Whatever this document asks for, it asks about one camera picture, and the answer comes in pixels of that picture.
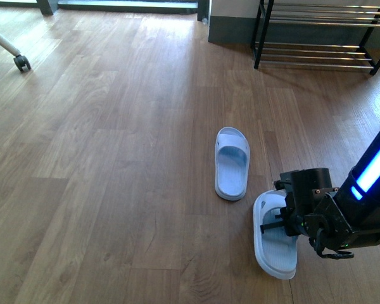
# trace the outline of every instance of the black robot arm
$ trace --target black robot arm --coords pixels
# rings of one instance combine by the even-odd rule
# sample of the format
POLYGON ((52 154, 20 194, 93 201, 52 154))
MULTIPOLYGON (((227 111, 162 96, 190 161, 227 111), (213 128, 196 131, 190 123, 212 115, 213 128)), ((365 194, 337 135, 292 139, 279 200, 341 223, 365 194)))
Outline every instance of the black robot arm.
POLYGON ((348 174, 332 187, 327 168, 282 173, 274 182, 287 193, 278 222, 261 231, 284 226, 288 236, 305 235, 322 258, 353 258, 349 248, 380 244, 380 132, 348 174), (335 254, 323 254, 325 248, 335 254))

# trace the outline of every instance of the wall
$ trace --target wall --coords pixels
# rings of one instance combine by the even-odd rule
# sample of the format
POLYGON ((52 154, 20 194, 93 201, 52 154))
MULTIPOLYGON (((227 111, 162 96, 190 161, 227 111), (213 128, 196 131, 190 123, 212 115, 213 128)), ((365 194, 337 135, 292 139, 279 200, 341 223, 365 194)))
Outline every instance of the wall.
MULTIPOLYGON (((275 3, 324 4, 323 0, 278 0, 275 3)), ((380 5, 379 0, 327 0, 326 4, 338 5, 380 5)), ((258 0, 211 0, 210 31, 208 41, 217 43, 250 43, 258 0)), ((365 28, 323 27, 307 25, 271 24, 267 41, 320 43, 320 44, 358 44, 365 28)), ((380 48, 380 28, 377 28, 369 41, 380 48)))

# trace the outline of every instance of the caster wheel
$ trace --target caster wheel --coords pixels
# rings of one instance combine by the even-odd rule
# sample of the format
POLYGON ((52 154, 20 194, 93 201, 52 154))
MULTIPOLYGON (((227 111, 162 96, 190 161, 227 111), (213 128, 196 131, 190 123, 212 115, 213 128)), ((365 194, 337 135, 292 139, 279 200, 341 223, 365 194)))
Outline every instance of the caster wheel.
POLYGON ((24 72, 23 67, 27 67, 28 70, 31 70, 30 63, 25 56, 18 55, 14 57, 14 63, 21 72, 24 72))

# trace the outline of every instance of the slide sandal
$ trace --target slide sandal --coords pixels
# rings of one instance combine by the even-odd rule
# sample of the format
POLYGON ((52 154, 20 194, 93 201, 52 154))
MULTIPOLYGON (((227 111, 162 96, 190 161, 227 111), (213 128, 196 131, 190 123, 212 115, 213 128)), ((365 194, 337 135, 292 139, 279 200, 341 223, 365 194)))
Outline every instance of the slide sandal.
POLYGON ((286 206, 284 191, 262 193, 253 206, 253 232, 255 238, 255 256, 261 266, 271 276, 288 280, 296 274, 297 237, 286 235, 284 227, 265 230, 260 225, 278 222, 275 215, 286 206))
POLYGON ((215 191, 229 201, 246 193, 250 160, 249 144, 235 128, 224 127, 215 141, 215 191))

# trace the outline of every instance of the slipper strap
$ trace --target slipper strap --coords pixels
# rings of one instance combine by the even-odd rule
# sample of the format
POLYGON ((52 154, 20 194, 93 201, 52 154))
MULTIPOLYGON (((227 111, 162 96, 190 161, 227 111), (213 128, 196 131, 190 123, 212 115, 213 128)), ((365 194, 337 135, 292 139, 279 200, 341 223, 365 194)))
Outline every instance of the slipper strap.
POLYGON ((236 135, 220 134, 217 137, 217 151, 224 147, 235 147, 243 151, 247 156, 250 155, 248 141, 236 135))

